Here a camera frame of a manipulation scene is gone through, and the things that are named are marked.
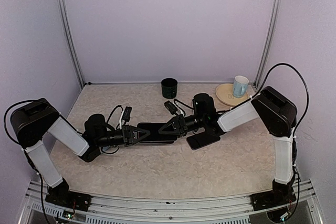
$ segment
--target table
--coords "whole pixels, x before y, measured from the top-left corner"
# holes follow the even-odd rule
[[[218,84],[178,85],[177,98],[189,105],[198,93],[214,98],[217,110],[227,109],[215,95]],[[133,107],[130,124],[167,122],[160,84],[85,86],[68,120],[80,131],[94,113],[106,118],[117,105]],[[185,109],[187,115],[192,111]],[[120,113],[110,123],[116,126]],[[121,147],[85,163],[59,141],[50,154],[70,189],[121,197],[182,199],[228,196],[271,189],[275,173],[274,143],[260,119],[242,125],[219,142],[190,149],[186,138],[173,145],[137,144]]]

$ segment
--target wooden plate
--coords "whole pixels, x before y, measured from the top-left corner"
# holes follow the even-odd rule
[[[233,96],[233,84],[226,83],[217,86],[216,88],[216,96],[218,99],[229,106],[236,106],[248,99],[248,93],[245,94],[241,98],[236,98]]]

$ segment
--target black cup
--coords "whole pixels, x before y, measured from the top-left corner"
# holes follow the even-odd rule
[[[167,99],[173,99],[177,94],[177,81],[173,78],[166,78],[161,81],[162,95]]]

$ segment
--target light blue mug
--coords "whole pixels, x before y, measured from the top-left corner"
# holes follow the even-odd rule
[[[246,92],[248,79],[244,76],[236,76],[233,82],[233,96],[241,98]]]

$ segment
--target metal frame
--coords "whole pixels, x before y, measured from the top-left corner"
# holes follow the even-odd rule
[[[266,41],[265,41],[260,65],[259,65],[259,68],[258,68],[256,80],[254,82],[254,85],[256,87],[258,87],[260,85],[262,76],[263,76],[264,71],[265,71],[265,67],[266,67],[266,63],[267,63],[267,59],[268,59],[270,47],[271,47],[271,44],[272,44],[274,31],[275,31],[275,25],[276,25],[277,18],[278,18],[280,2],[281,2],[281,0],[274,0],[273,1],[271,20],[269,22],[267,37],[266,37]]]
[[[297,181],[293,186],[297,194]],[[44,186],[44,197],[47,186]],[[25,205],[19,224],[26,224],[32,210],[42,212],[40,183],[31,182],[25,197]],[[300,202],[307,201],[314,224],[323,224],[321,209],[311,181],[300,183]],[[92,195],[88,212],[76,211],[73,223],[97,224],[145,224],[145,223],[250,223],[253,214],[272,211],[277,208],[253,211],[250,195],[235,195],[200,199],[139,199]],[[45,202],[46,213],[56,217],[63,211],[72,211]]]
[[[75,69],[75,73],[76,73],[79,85],[81,88],[83,88],[85,86],[85,80],[84,80],[82,70],[80,68],[79,60],[77,58],[75,46],[73,45],[74,41],[72,40],[72,35],[71,35],[70,27],[69,27],[65,0],[58,0],[58,7],[61,12],[62,24],[63,24],[64,32],[66,35],[66,39],[67,39],[67,43],[68,43],[68,47],[69,47],[69,51],[70,51],[70,55],[72,59],[72,64]]]

